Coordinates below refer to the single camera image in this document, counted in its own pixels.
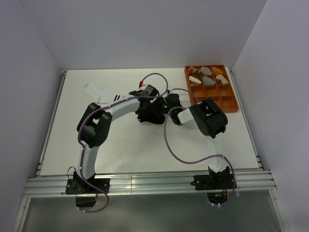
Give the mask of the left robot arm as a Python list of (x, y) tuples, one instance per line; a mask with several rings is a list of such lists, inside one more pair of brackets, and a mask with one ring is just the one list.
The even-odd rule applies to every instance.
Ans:
[(70, 184), (82, 193), (98, 189), (95, 180), (95, 163), (99, 147), (106, 141), (111, 124), (129, 113), (136, 113), (138, 120), (161, 125), (165, 120), (165, 101), (152, 85), (134, 90), (108, 106), (88, 105), (78, 126), (78, 143), (81, 145), (79, 166), (73, 172)]

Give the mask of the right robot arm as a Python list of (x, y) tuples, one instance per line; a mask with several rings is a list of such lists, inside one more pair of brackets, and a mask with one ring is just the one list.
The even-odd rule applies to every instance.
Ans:
[[(154, 113), (153, 123), (164, 125), (164, 140), (170, 154), (183, 164), (198, 164), (208, 160), (209, 183), (213, 188), (220, 188), (230, 175), (230, 171), (233, 170), (224, 153), (219, 151), (222, 136), (228, 124), (227, 116), (220, 107), (212, 99), (206, 99), (185, 108), (181, 105), (179, 95), (170, 93), (154, 101), (152, 112)], [(215, 153), (195, 161), (185, 161), (177, 157), (172, 151), (166, 135), (168, 118), (171, 118), (172, 122), (178, 126), (191, 121), (195, 122), (200, 132), (213, 140), (212, 144)]]

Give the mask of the white brown rolled sock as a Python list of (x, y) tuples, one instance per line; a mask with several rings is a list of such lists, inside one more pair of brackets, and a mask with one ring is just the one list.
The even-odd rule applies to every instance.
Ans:
[(191, 86), (200, 86), (202, 82), (194, 76), (189, 76), (189, 82)]

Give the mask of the brown orange rolled sock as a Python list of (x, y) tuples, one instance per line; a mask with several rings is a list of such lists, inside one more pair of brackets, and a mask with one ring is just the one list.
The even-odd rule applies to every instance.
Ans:
[(187, 72), (189, 75), (201, 75), (200, 69), (194, 66), (189, 66)]

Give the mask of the grey teal rolled sock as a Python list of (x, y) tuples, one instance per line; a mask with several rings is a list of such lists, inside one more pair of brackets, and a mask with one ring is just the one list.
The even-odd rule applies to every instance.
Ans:
[(216, 85), (216, 82), (215, 82), (213, 79), (211, 79), (210, 77), (208, 77), (208, 76), (203, 76), (203, 77), (202, 77), (202, 81), (203, 81), (203, 84), (204, 84), (205, 86), (213, 86), (213, 85)]

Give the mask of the grey white rolled sock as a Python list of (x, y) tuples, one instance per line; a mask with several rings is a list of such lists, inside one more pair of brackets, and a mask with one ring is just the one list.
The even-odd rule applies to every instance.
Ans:
[(212, 75), (212, 71), (208, 67), (201, 66), (199, 70), (202, 75)]

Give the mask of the orange compartment tray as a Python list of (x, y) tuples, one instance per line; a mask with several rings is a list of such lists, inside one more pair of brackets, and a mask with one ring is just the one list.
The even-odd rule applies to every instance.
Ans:
[[(205, 86), (202, 81), (202, 77), (205, 75), (192, 75), (197, 77), (202, 84), (200, 86), (191, 86), (189, 82), (189, 74), (187, 69), (189, 66), (198, 67), (200, 69), (201, 66), (208, 67), (212, 71), (212, 66), (220, 68), (224, 74), (223, 76), (229, 81), (229, 85), (213, 85), (213, 86)], [(187, 83), (188, 91), (190, 92), (190, 103), (192, 105), (201, 102), (205, 99), (212, 99), (220, 109), (225, 113), (235, 113), (239, 109), (239, 105), (237, 102), (237, 98), (234, 94), (232, 88), (232, 81), (230, 80), (227, 70), (223, 64), (215, 64), (215, 65), (188, 65), (184, 68), (185, 79)], [(212, 73), (212, 75), (207, 75), (211, 79), (215, 80), (216, 75)]]

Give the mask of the pink maroon rolled sock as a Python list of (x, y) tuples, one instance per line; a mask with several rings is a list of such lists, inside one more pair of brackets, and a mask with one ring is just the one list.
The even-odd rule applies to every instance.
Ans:
[(229, 85), (229, 81), (222, 74), (217, 75), (215, 80), (217, 85)]

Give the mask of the yellow rolled sock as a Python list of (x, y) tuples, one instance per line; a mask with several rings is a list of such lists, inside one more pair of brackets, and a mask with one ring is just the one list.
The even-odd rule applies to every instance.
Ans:
[(224, 72), (220, 68), (217, 68), (217, 67), (214, 67), (214, 66), (212, 66), (212, 71), (213, 71), (214, 75), (224, 74)]

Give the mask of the aluminium front rail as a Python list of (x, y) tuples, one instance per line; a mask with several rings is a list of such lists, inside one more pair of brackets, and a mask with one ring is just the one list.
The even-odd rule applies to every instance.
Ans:
[[(110, 196), (193, 193), (191, 185), (195, 175), (208, 172), (169, 172), (144, 174), (99, 174), (98, 179), (110, 179)], [(277, 186), (271, 171), (236, 172), (238, 191), (273, 190)], [(68, 178), (65, 176), (38, 176), (26, 182), (23, 198), (67, 197)]]

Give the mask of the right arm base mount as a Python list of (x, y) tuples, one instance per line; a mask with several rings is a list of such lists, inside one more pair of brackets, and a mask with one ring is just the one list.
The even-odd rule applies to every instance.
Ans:
[(225, 177), (212, 174), (195, 175), (190, 185), (194, 186), (195, 190), (223, 190), (224, 187), (227, 187), (227, 189), (237, 188), (232, 174)]

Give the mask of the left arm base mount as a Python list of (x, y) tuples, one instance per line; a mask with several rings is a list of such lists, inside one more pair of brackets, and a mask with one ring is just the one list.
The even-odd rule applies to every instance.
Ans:
[[(104, 192), (108, 193), (109, 192), (109, 187), (110, 187), (110, 179), (109, 178), (102, 178), (102, 179), (93, 179), (90, 180), (90, 183), (103, 190)], [(95, 194), (98, 193), (98, 190), (95, 189), (94, 187), (88, 185), (84, 181), (82, 184), (78, 183), (74, 179), (69, 179), (67, 181), (67, 186), (65, 190), (65, 194), (67, 195), (79, 195), (79, 194)]]

